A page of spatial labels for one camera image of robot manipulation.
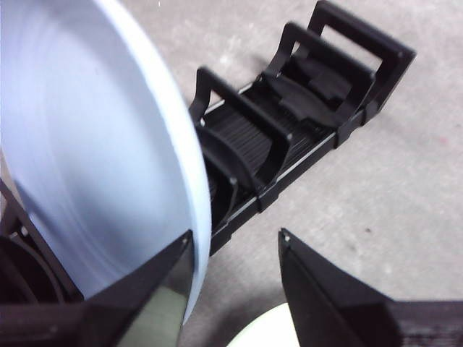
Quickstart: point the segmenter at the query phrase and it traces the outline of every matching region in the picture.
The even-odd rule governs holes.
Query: black plastic bracket
[[[326,25],[382,60],[375,72],[375,83],[366,97],[362,122],[365,124],[381,111],[416,53],[369,23],[322,0],[315,5],[308,30],[321,35]]]
[[[378,71],[325,41],[326,25],[382,59]],[[293,53],[296,43],[300,46]],[[414,56],[372,25],[319,1],[308,29],[285,25],[275,56],[247,87],[235,91],[200,68],[190,113],[208,169],[211,254],[372,119]],[[223,100],[209,107],[211,91]]]
[[[463,301],[394,301],[286,229],[279,233],[279,256],[301,346],[463,346]]]

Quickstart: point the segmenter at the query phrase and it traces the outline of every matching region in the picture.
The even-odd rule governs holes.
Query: white disc
[[[191,229],[189,315],[211,241],[203,157],[177,86],[121,4],[2,1],[1,146],[85,298]]]

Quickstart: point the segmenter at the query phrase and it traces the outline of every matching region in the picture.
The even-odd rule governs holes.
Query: black plastic part
[[[463,346],[463,301],[394,301],[286,229],[279,256],[301,347]]]
[[[0,235],[13,240],[31,257],[43,262],[41,264],[43,271],[50,277],[52,283],[57,281],[61,287],[56,292],[59,298],[64,296],[67,301],[82,300],[83,296],[74,282],[1,179],[0,192],[6,202],[4,215],[0,221]]]
[[[190,293],[193,261],[192,233],[188,231],[136,271],[87,301],[0,304],[0,346],[115,346],[130,333],[130,329],[140,328],[137,327],[140,313],[163,288],[186,296],[183,303],[178,301],[183,307],[174,320],[170,309],[154,312],[148,307],[151,322],[168,317],[171,325],[158,346],[175,346]],[[150,341],[160,341],[159,330],[153,330],[146,322],[145,326],[149,329],[145,332],[151,334]]]
[[[326,42],[320,36],[326,25],[382,59],[378,71]],[[210,183],[211,254],[373,118],[414,56],[373,26],[319,1],[308,29],[286,24],[271,63],[240,91],[200,68],[190,113]],[[212,90],[223,100],[208,107]]]
[[[381,111],[416,53],[353,14],[322,0],[315,5],[308,30],[321,35],[326,25],[382,59],[364,104],[364,124]]]

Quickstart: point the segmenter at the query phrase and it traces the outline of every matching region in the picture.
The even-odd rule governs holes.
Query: gray floor
[[[207,64],[235,87],[273,56],[311,0],[124,0],[185,99]],[[216,255],[181,347],[225,346],[284,301],[276,232],[397,299],[463,299],[463,1],[346,1],[418,52],[380,116],[256,215]]]

